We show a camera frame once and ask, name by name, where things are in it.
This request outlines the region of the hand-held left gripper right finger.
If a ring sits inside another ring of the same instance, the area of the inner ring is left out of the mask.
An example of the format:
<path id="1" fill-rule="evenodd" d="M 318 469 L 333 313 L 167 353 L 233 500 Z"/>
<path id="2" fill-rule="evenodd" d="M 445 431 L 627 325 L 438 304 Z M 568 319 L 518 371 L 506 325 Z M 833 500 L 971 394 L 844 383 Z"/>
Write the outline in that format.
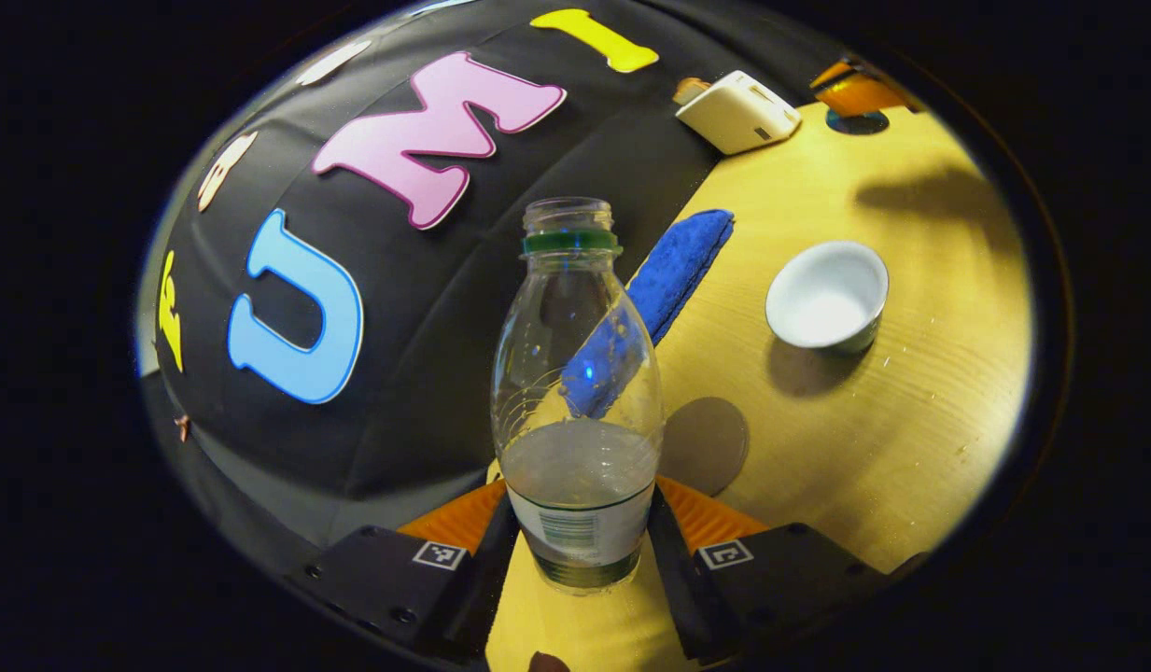
<path id="1" fill-rule="evenodd" d="M 702 665 L 778 651 L 892 585 L 806 524 L 768 526 L 657 478 L 648 535 L 683 655 Z"/>

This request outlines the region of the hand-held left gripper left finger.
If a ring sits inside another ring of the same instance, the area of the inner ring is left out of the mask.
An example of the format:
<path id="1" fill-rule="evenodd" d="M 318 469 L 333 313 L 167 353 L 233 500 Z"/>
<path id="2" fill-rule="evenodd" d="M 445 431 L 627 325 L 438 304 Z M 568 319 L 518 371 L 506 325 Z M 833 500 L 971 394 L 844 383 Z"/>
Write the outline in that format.
<path id="1" fill-rule="evenodd" d="M 290 590 L 417 665 L 488 671 L 518 522 L 502 478 L 401 530 L 363 525 L 288 573 Z"/>

